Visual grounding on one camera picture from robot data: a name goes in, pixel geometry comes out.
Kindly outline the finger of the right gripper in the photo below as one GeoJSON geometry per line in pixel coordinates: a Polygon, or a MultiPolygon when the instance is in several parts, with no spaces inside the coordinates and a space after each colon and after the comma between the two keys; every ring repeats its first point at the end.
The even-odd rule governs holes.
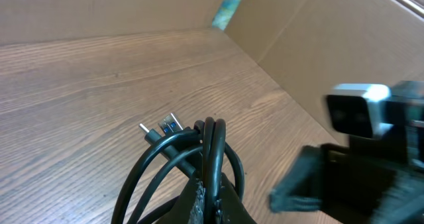
{"type": "Polygon", "coordinates": [[[321,149],[304,146],[290,170],[270,193],[273,213],[319,211],[323,204],[323,154],[321,149]]]}

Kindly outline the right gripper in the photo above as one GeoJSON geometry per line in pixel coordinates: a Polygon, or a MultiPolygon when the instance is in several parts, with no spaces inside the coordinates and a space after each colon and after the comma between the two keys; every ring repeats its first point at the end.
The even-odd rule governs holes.
{"type": "Polygon", "coordinates": [[[341,223],[423,222],[423,82],[389,88],[384,136],[323,146],[321,211],[341,223]]]}

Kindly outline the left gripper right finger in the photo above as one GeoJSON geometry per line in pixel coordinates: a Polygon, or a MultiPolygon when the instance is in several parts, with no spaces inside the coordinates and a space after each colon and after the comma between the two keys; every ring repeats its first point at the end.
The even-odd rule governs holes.
{"type": "Polygon", "coordinates": [[[224,173],[221,174],[221,189],[214,223],[256,224],[255,220],[253,220],[248,211],[244,208],[232,183],[224,173]]]}

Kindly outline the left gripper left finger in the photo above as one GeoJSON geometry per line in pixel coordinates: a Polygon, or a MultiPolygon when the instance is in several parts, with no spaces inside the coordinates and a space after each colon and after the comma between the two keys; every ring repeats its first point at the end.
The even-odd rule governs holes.
{"type": "Polygon", "coordinates": [[[205,188],[201,178],[194,173],[174,206],[157,224],[203,224],[205,188]]]}

